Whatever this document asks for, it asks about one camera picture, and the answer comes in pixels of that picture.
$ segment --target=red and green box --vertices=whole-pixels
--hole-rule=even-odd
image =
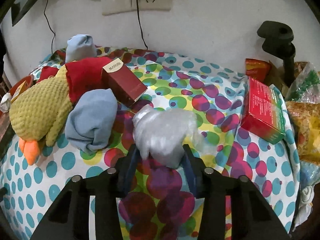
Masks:
[[[267,85],[249,77],[241,127],[276,144],[285,136],[282,100]]]

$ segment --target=red box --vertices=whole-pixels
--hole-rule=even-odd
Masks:
[[[102,82],[112,90],[116,99],[127,107],[148,89],[119,58],[105,65],[101,76]]]
[[[281,99],[265,84],[249,77],[241,127],[276,144],[285,136]]]

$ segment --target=polka dot bedsheet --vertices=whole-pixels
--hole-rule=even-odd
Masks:
[[[20,239],[31,237],[73,175],[96,176],[127,153],[134,142],[132,117],[146,104],[159,111],[177,107],[193,111],[199,130],[216,147],[216,152],[200,156],[190,145],[194,155],[225,176],[248,176],[285,229],[290,230],[300,164],[284,102],[286,136],[272,145],[239,127],[247,81],[244,74],[178,54],[109,47],[98,47],[97,51],[99,57],[121,58],[148,90],[132,109],[118,104],[109,146],[94,155],[70,145],[62,133],[54,147],[45,147],[36,164],[28,166],[18,149],[18,137],[14,136],[0,163],[0,186],[8,189],[1,208]],[[43,66],[60,68],[64,59],[65,50],[58,50],[32,74],[39,79]],[[196,239],[203,202],[189,192],[182,168],[172,170],[148,159],[139,163],[129,195],[117,200],[123,237]],[[95,199],[91,197],[90,239],[95,239],[94,212]],[[226,239],[231,239],[231,227],[231,202],[227,197]]]

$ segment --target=black clamp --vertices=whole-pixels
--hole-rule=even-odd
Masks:
[[[194,157],[189,145],[183,148],[182,166],[189,189],[196,198],[204,198],[198,240],[225,238],[226,196],[231,197],[232,240],[290,239],[269,203],[248,177],[225,177]]]
[[[294,57],[296,48],[291,43],[293,41],[292,29],[284,23],[265,21],[257,31],[261,38],[265,38],[262,49],[283,60],[284,82],[290,87],[295,80],[294,77]]]
[[[116,198],[129,193],[139,160],[140,152],[132,145],[114,168],[87,179],[73,176],[47,210],[31,240],[89,240],[89,205],[90,196],[94,195],[96,239],[123,239]]]
[[[224,240],[226,196],[231,197],[232,240],[289,240],[281,221],[255,185],[246,177],[222,176],[194,157],[188,145],[182,166],[189,189],[204,198],[198,240]],[[75,175],[54,200],[31,240],[89,240],[89,202],[96,196],[95,229],[97,240],[123,240],[116,198],[131,188],[140,152],[132,145],[126,157],[99,176],[82,179]]]

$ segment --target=clear plastic bag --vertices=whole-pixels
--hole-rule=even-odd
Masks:
[[[320,78],[319,74],[316,71],[315,67],[308,63],[305,68],[301,71],[301,73],[298,75],[297,79],[292,83],[291,87],[288,90],[286,101],[296,101],[299,103],[307,103],[307,104],[319,104],[320,103]],[[292,119],[301,119],[304,120],[304,122],[308,123],[308,127],[305,125],[304,127],[296,127],[296,131],[298,132],[298,141],[297,141],[297,147],[299,148],[300,144],[303,144],[302,138],[304,138],[303,135],[301,135],[301,132],[303,130],[308,130],[308,137],[310,136],[310,122],[306,120],[308,114],[311,114],[309,112],[301,113],[302,111],[299,111],[298,109],[290,110],[290,106],[292,103],[287,102],[287,108],[288,112]],[[304,150],[300,148],[299,155],[303,154],[303,156],[300,156],[300,159],[306,158],[308,159],[308,155],[305,155]],[[307,186],[313,186],[320,182],[320,166],[316,165],[315,163],[311,163],[310,161],[312,158],[310,157],[310,160],[303,161],[300,160],[300,183],[301,188],[305,188]]]
[[[302,93],[299,102],[319,104],[320,103],[320,85],[314,85],[309,87],[304,93]]]
[[[318,84],[320,84],[319,74],[314,65],[308,63],[291,84],[285,100],[300,102],[302,95],[304,95],[308,89]]]
[[[320,167],[313,163],[300,161],[301,188],[313,186],[320,181]]]
[[[178,168],[186,137],[191,139],[199,154],[215,152],[215,147],[198,131],[196,115],[191,111],[179,108],[157,111],[146,105],[134,116],[133,125],[133,138],[143,160],[150,153],[162,165]]]

